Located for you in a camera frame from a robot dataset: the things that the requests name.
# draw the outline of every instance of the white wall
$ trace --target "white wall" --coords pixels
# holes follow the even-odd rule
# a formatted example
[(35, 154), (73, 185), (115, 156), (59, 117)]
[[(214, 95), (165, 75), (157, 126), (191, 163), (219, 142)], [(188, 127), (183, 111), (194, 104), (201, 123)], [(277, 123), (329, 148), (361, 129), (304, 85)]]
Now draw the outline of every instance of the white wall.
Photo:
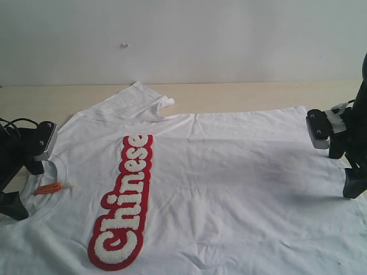
[(366, 26), (366, 0), (0, 0), (0, 84), (360, 78)]

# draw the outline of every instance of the black cable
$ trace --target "black cable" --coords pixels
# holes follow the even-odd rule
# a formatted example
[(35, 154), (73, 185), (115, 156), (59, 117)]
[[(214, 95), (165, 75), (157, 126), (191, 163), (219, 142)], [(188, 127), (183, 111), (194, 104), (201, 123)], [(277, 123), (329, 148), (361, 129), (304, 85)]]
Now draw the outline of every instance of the black cable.
[(0, 121), (3, 121), (5, 123), (7, 123), (6, 124), (7, 126), (11, 125), (13, 127), (14, 131), (17, 133), (18, 139), (21, 139), (21, 133), (19, 132), (18, 127), (15, 126), (15, 124), (13, 122), (8, 121), (8, 120), (5, 120), (5, 119), (2, 119), (2, 118), (0, 118)]
[(21, 117), (20, 119), (14, 119), (14, 120), (12, 120), (12, 121), (8, 122), (8, 124), (6, 124), (6, 125), (4, 126), (4, 128), (6, 128), (7, 126), (11, 125), (11, 123), (15, 123), (15, 122), (18, 122), (18, 121), (28, 121), (28, 122), (33, 123), (35, 126), (38, 126), (38, 123), (37, 123), (37, 122), (35, 122), (35, 121), (33, 121), (32, 119), (26, 119), (26, 118), (24, 118), (24, 117)]

